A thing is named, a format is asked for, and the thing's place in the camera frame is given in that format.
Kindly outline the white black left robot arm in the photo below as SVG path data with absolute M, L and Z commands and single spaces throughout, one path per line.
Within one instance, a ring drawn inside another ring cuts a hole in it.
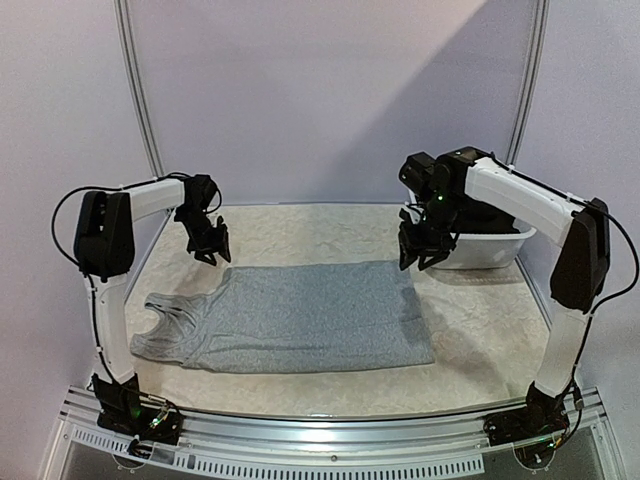
M 73 245 L 74 260 L 89 294 L 91 323 L 100 380 L 127 393 L 139 392 L 129 353 L 125 290 L 135 257 L 134 223 L 172 210 L 187 234 L 186 251 L 199 262 L 229 263 L 229 232 L 222 217 L 211 220 L 210 207 L 222 200 L 207 174 L 173 174 L 138 184 L 80 189 L 83 198 Z

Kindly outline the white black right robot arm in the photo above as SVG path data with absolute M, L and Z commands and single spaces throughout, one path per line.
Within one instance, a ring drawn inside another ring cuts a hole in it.
M 523 221 L 559 247 L 549 280 L 556 313 L 527 406 L 516 421 L 524 435 L 539 435 L 554 422 L 574 379 L 594 301 L 610 267 L 607 205 L 546 186 L 474 147 L 437 158 L 425 152 L 412 154 L 398 177 L 414 194 L 420 212 L 417 217 L 409 209 L 400 212 L 401 269 L 417 265 L 426 270 L 445 261 L 457 244 L 459 218 L 472 202 Z

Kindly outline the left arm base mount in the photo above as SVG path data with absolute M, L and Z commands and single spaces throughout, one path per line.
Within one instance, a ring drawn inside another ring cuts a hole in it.
M 92 386 L 101 412 L 97 425 L 141 441 L 177 445 L 184 416 L 167 400 L 154 403 L 139 389 L 138 375 L 124 382 L 108 382 L 92 375 Z

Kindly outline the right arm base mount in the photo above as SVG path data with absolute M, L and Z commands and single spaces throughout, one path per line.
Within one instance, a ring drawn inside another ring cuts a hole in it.
M 531 403 L 489 414 L 483 420 L 483 431 L 491 446 L 548 439 L 550 446 L 557 448 L 574 430 L 562 402 Z

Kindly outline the grey t-shirt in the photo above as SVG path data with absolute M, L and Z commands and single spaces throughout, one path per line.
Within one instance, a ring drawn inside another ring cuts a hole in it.
M 428 365 L 411 276 L 388 260 L 227 269 L 211 293 L 152 293 L 158 322 L 133 355 L 185 369 L 310 374 Z

